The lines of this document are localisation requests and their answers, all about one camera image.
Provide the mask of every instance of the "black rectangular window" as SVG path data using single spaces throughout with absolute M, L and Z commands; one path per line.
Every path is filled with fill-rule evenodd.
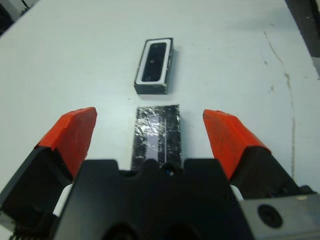
M 145 62 L 142 82 L 159 81 L 164 65 L 167 44 L 165 42 L 153 43 Z

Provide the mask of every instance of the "small black box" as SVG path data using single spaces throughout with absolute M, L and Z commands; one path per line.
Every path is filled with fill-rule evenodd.
M 167 163 L 181 167 L 179 105 L 138 107 L 131 169 L 139 170 L 148 159 L 160 167 Z
M 174 39 L 149 39 L 145 42 L 134 88 L 137 94 L 167 94 Z

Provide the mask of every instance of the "orange gripper pad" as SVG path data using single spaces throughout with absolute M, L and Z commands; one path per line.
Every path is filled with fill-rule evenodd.
M 75 178 L 87 156 L 96 119 L 94 107 L 68 112 L 60 117 L 37 146 L 49 147 L 52 151 L 57 149 Z
M 219 160 L 229 180 L 247 147 L 261 146 L 268 149 L 236 116 L 206 109 L 203 121 L 212 153 Z

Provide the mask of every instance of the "white frame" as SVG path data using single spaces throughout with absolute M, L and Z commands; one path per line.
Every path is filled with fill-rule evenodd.
M 158 81 L 142 81 L 142 77 L 143 77 L 143 74 L 145 71 L 146 61 L 148 58 L 150 46 L 152 44 L 159 44 L 159 43 L 166 43 L 166 48 L 165 48 L 165 53 L 164 53 L 164 61 L 163 61 L 163 65 L 162 65 L 160 79 Z M 143 50 L 143 54 L 141 57 L 141 63 L 139 66 L 139 70 L 138 70 L 138 73 L 137 73 L 136 79 L 135 79 L 136 84 L 140 84 L 140 85 L 159 85 L 159 84 L 163 85 L 163 84 L 165 84 L 171 44 L 172 44 L 171 39 L 169 39 L 169 38 L 148 40 L 146 42 L 144 50 Z

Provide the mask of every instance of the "crack on table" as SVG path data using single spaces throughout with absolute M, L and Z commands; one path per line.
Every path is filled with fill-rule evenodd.
M 279 62 L 282 65 L 283 68 L 283 75 L 286 78 L 286 85 L 288 87 L 289 90 L 289 94 L 290 94 L 290 105 L 291 105 L 291 109 L 292 109 L 292 139 L 291 139 L 291 151 L 292 151 L 292 159 L 291 159 L 291 177 L 292 179 L 295 181 L 296 180 L 296 154 L 295 154 L 295 144 L 296 144 L 296 120 L 295 120 L 295 107 L 294 107 L 294 97 L 293 97 L 293 93 L 292 93 L 292 89 L 291 89 L 291 79 L 290 79 L 290 74 L 287 73 L 286 71 L 286 66 L 284 64 L 284 62 L 282 61 L 282 59 L 279 57 L 279 55 L 277 54 L 276 50 L 274 49 L 274 47 L 272 46 L 268 35 L 266 33 L 266 31 L 263 31 L 265 39 L 268 41 L 268 44 L 270 46 L 271 51 L 273 52 L 273 54 L 275 55 L 275 57 L 279 60 Z

